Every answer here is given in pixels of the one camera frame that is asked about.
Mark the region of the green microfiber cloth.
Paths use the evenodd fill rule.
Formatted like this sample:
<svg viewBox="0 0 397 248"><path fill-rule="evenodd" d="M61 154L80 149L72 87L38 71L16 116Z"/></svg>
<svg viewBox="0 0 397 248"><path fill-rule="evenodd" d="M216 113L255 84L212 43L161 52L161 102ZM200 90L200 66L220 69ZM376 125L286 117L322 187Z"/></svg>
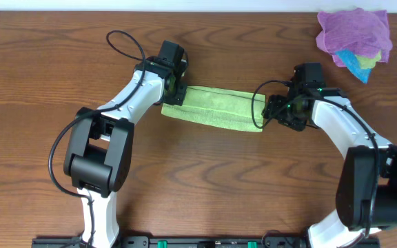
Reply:
<svg viewBox="0 0 397 248"><path fill-rule="evenodd" d="M266 96L215 87L189 86L184 102L163 104L161 113L170 118L242 132L260 132Z"/></svg>

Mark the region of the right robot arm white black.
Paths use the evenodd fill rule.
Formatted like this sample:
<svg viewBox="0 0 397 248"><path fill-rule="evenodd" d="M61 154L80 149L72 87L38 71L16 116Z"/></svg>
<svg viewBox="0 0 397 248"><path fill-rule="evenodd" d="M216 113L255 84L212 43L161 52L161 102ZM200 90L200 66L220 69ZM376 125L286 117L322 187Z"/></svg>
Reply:
<svg viewBox="0 0 397 248"><path fill-rule="evenodd" d="M322 129L344 158L335 210L307 229L304 247L356 247L397 227L397 145L378 135L354 110L346 93L322 83L287 82L287 95L271 95L266 122L296 131Z"/></svg>

